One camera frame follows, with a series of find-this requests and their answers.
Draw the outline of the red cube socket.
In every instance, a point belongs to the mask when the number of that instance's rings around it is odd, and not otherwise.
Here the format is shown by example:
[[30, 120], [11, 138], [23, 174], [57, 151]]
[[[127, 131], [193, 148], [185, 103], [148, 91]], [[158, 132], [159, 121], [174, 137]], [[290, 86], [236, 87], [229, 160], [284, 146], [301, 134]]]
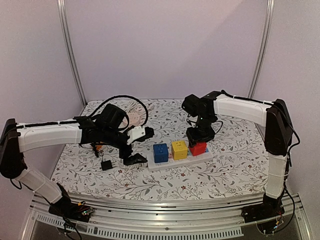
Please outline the red cube socket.
[[194, 146], [189, 147], [189, 150], [190, 150], [192, 156], [194, 156], [194, 157], [204, 154], [206, 152], [206, 149], [207, 149], [206, 142], [198, 142]]

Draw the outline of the yellow cube socket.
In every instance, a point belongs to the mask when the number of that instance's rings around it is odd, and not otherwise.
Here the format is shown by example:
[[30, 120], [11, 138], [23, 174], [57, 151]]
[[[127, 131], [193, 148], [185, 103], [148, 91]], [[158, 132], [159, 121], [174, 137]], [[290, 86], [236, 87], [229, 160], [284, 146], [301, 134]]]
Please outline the yellow cube socket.
[[173, 141], [171, 143], [171, 154], [175, 161], [186, 159], [188, 156], [188, 147], [185, 141]]

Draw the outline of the blue cube socket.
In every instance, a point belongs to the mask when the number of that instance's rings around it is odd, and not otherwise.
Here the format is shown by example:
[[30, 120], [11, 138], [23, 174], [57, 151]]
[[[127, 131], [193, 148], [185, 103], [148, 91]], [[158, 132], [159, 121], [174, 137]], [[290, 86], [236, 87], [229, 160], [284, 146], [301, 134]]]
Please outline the blue cube socket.
[[166, 143], [153, 145], [153, 158], [156, 164], [167, 163], [169, 161], [169, 151]]

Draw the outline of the white power strip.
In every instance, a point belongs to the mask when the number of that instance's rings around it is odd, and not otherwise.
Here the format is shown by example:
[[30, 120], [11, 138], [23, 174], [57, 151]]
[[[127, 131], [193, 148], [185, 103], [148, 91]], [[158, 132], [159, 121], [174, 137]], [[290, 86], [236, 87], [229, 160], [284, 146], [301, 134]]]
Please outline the white power strip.
[[205, 153], [202, 153], [197, 156], [193, 156], [190, 150], [188, 150], [187, 158], [180, 160], [174, 160], [171, 153], [169, 154], [167, 162], [155, 163], [153, 153], [147, 154], [146, 159], [148, 161], [147, 167], [150, 171], [159, 171], [211, 161], [213, 159], [213, 154], [208, 148], [206, 148]]

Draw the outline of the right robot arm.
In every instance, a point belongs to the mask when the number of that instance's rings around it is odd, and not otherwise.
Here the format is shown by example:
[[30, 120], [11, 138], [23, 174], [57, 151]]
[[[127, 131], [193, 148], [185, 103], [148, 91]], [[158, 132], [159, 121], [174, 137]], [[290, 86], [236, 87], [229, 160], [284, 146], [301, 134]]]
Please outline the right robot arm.
[[187, 128], [188, 143], [194, 147], [214, 139], [216, 132], [212, 124], [218, 116], [229, 116], [252, 122], [264, 128], [264, 148], [268, 154], [269, 167], [266, 189], [262, 203], [243, 207], [241, 216], [246, 223], [261, 221], [284, 213], [282, 198], [287, 193], [291, 150], [300, 144], [284, 100], [256, 100], [228, 94], [226, 91], [212, 91], [203, 97], [194, 94], [184, 98], [181, 108], [196, 118], [194, 126]]

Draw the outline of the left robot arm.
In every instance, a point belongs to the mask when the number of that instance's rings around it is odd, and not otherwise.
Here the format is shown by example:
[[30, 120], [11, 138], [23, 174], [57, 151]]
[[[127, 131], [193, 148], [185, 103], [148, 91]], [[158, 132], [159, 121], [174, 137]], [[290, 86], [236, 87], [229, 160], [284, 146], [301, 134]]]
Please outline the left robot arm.
[[127, 124], [128, 114], [110, 104], [115, 97], [102, 102], [90, 115], [75, 116], [64, 121], [17, 123], [6, 121], [0, 138], [0, 173], [9, 180], [25, 185], [49, 203], [49, 213], [65, 220], [89, 222], [94, 208], [84, 201], [73, 203], [64, 187], [51, 181], [39, 170], [27, 165], [24, 153], [30, 150], [63, 144], [111, 146], [119, 151], [124, 166], [146, 165], [141, 154], [132, 154], [134, 142], [144, 142], [154, 136], [154, 129], [144, 121], [140, 126]]

